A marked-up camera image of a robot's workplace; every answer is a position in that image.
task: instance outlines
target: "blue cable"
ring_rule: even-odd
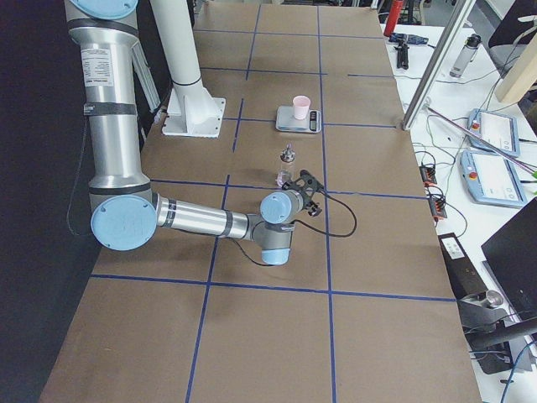
[[[528,349],[530,346],[533,346],[536,343],[537,343],[537,340],[534,340],[533,342],[526,344],[524,348],[520,351],[519,355],[517,356],[517,359],[514,360],[513,367],[511,368],[511,374],[509,374],[509,377],[507,379],[507,384],[505,384],[505,388],[503,389],[502,399],[500,400],[500,403],[503,403],[503,401],[505,400],[505,396],[507,395],[507,390],[509,389],[509,385],[511,384],[511,379],[513,378],[514,371],[516,370],[517,365],[519,364],[522,354],[524,353],[524,351],[526,351],[526,349]]]

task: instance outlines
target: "dark background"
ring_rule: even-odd
[[[85,91],[80,48],[62,1],[2,2],[0,92],[0,401],[33,402],[48,379],[100,246],[90,232],[88,136],[81,154]],[[149,1],[138,29],[163,96],[169,72]],[[137,83],[140,123],[152,114]]]

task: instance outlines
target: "brown table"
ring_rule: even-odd
[[[218,139],[156,125],[143,149],[154,191],[257,212],[290,141],[358,230],[298,227],[289,263],[268,268],[225,239],[160,228],[137,250],[103,249],[41,401],[480,402],[375,11],[208,3],[195,37],[225,120]],[[322,133],[275,130],[298,94]],[[320,217],[301,218],[350,228],[319,201]]]

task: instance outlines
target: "desk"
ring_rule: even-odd
[[[430,39],[429,43],[434,45],[441,36],[442,28],[440,27],[418,27],[418,26],[398,26],[398,33],[417,34]],[[431,106],[437,111],[449,116],[452,119],[459,117],[467,117],[469,112],[476,107],[480,107],[485,100],[489,90],[496,83],[499,74],[495,71],[495,66],[488,57],[487,51],[480,47],[475,60],[467,67],[461,79],[457,80],[449,76],[449,70],[453,66],[465,39],[474,34],[472,29],[463,29],[455,43],[460,44],[446,56],[438,81],[451,82],[466,82],[485,76],[488,72],[492,74],[483,77],[482,79],[468,82],[467,84],[453,84],[449,82],[437,82],[431,93]],[[394,45],[386,41],[388,55],[393,68],[394,75],[397,80],[397,87],[403,107],[408,106],[419,80],[409,79],[407,77],[421,77],[433,49],[427,46],[410,46],[409,49],[409,69],[398,70],[396,68],[396,52]],[[496,97],[490,102],[490,110],[503,108],[506,105],[498,102]],[[519,107],[515,104],[502,109],[501,113],[505,113],[517,118],[519,126],[519,137],[521,139],[535,140],[535,134],[528,125],[524,115]],[[426,127],[427,113],[422,112],[414,126],[411,129],[412,140],[416,150],[423,150],[432,153],[437,162],[450,162],[450,157],[433,146],[434,144],[447,150],[455,155],[461,146],[462,136],[457,130],[443,123],[438,118],[430,119],[430,131],[433,133],[433,139],[429,136]],[[458,122],[462,126],[466,126],[466,120]],[[468,149],[469,145],[464,144],[462,149]],[[420,162],[423,155],[417,154],[417,159]],[[520,160],[537,164],[537,147],[532,144],[521,144]],[[449,192],[447,201],[458,208],[468,221],[468,229],[465,234],[460,237],[460,241],[464,249],[467,251],[471,261],[476,266],[478,272],[483,278],[485,284],[493,290],[497,289],[490,275],[483,266],[485,260],[481,245],[489,239],[500,227],[502,227],[518,210],[505,207],[483,206],[472,201],[467,193],[464,183],[461,179],[460,165],[457,163],[451,178],[449,176],[450,167],[437,167],[436,178],[439,182],[439,187],[443,190],[448,188]],[[517,168],[517,173],[521,180],[531,180],[531,175]],[[525,194],[528,200],[534,197],[533,191],[537,190],[535,185],[524,185]],[[461,233],[464,228],[462,218],[449,207],[447,208],[448,219],[440,221],[436,228],[438,234],[443,233]],[[500,379],[506,379],[508,373],[485,375],[477,363],[474,363],[477,380],[479,383],[482,398],[485,401],[496,402],[501,398],[504,385],[499,382]],[[537,369],[526,373],[517,373],[515,375],[515,383],[509,387],[508,399],[509,402],[515,403],[530,403],[537,400]]]
[[[154,190],[256,212],[290,141],[298,168],[356,211],[358,231],[298,227],[289,263],[270,268],[224,239],[170,230],[131,252],[103,249],[41,400],[480,402],[410,137],[396,127],[377,14],[208,3],[195,37],[205,86],[227,99],[222,131],[166,138],[156,125],[143,149]],[[322,111],[319,135],[274,129],[277,107],[300,93]],[[343,208],[321,204],[302,218],[348,229]]]

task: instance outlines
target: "black monitor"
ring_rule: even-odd
[[[491,274],[520,318],[537,316],[537,198],[485,242],[482,251]]]

